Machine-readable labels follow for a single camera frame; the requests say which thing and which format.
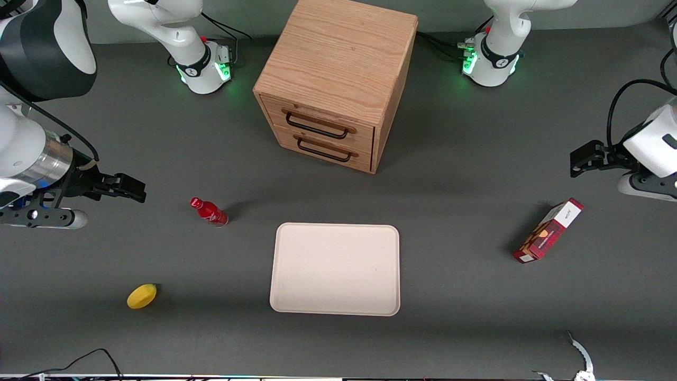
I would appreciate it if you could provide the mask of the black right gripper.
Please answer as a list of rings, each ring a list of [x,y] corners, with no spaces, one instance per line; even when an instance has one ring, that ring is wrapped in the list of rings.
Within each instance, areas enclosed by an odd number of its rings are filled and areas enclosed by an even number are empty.
[[[79,150],[73,150],[71,165],[66,175],[53,185],[53,196],[63,198],[86,197],[100,201],[102,197],[129,198],[145,203],[145,183],[124,173],[106,176],[98,164]]]

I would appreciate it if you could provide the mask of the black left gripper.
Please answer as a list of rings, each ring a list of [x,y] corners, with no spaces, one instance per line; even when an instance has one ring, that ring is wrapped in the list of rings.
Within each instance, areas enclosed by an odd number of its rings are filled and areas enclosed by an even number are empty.
[[[599,140],[592,140],[571,152],[570,177],[576,178],[586,171],[627,169],[634,173],[639,171],[637,159],[624,147],[623,142],[609,145]]]

